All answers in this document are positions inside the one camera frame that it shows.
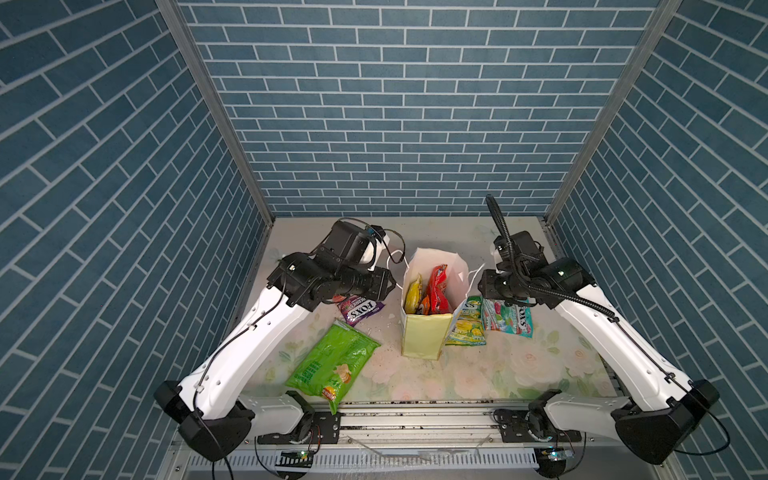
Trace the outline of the bright green snack packet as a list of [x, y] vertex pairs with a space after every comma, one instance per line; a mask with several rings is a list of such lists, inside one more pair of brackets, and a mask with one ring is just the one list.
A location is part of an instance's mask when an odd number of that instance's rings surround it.
[[305, 395], [322, 397], [333, 414], [380, 343], [336, 320], [286, 381]]

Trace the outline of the purple Fox's candy bag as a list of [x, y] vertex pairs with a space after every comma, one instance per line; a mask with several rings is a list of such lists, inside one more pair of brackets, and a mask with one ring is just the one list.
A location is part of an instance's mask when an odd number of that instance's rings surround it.
[[360, 321], [379, 313], [384, 308], [384, 304], [379, 301], [351, 295], [339, 302], [337, 307], [343, 320], [349, 326], [354, 327]]

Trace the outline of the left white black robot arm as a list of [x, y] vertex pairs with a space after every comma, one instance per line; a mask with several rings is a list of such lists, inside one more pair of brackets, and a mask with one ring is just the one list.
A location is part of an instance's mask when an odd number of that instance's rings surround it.
[[319, 305], [335, 297], [382, 301], [389, 295], [394, 277], [377, 262], [393, 253], [394, 234], [342, 218], [311, 252], [278, 260], [255, 306], [223, 343], [185, 378], [167, 380], [154, 393], [188, 447], [216, 463], [253, 437], [305, 440], [314, 410], [298, 394], [257, 400], [243, 400], [240, 394], [282, 339]]

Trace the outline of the teal Fox's candy bag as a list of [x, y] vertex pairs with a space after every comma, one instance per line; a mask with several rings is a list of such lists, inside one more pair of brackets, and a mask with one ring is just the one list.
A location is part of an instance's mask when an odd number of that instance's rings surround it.
[[482, 321], [486, 331], [497, 331], [532, 338], [534, 326], [531, 310], [527, 305], [508, 306], [500, 300], [484, 299]]

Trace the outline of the green yellow lemon candy bag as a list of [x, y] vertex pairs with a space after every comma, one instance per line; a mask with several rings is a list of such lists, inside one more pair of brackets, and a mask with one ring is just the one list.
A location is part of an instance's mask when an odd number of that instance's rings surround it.
[[478, 347], [486, 344], [482, 318], [483, 299], [470, 296], [458, 308], [451, 332], [445, 339], [446, 346]]

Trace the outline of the orange yellow snack packet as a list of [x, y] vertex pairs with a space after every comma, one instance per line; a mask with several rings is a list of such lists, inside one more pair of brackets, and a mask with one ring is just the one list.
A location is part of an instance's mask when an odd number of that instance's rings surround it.
[[431, 313], [431, 301], [428, 294], [425, 294], [422, 300], [420, 301], [416, 314], [417, 315], [429, 315]]

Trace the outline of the white green paper bag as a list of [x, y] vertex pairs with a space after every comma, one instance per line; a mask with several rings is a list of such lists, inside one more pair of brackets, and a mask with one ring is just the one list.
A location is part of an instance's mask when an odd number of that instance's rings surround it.
[[[404, 311], [404, 300], [410, 283], [418, 274], [422, 276], [422, 298], [433, 269], [447, 265], [446, 296], [451, 311], [439, 315], [408, 315]], [[457, 253], [432, 248], [418, 248], [409, 260], [403, 281], [400, 284], [400, 315], [402, 326], [401, 354], [405, 357], [436, 361], [441, 355], [444, 342], [453, 328], [458, 308], [470, 296], [482, 265], [471, 268]]]

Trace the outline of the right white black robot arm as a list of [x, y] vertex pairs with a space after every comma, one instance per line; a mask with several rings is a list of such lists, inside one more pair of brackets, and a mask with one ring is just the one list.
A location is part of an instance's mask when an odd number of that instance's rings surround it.
[[526, 232], [500, 234], [499, 258], [483, 271], [478, 288], [488, 300], [510, 306], [544, 305], [568, 321], [618, 376], [624, 396], [599, 400], [549, 389], [531, 401], [531, 435], [550, 441], [581, 431], [621, 442], [639, 459], [662, 464], [711, 414], [720, 394], [670, 363], [610, 303], [578, 262], [548, 262]]

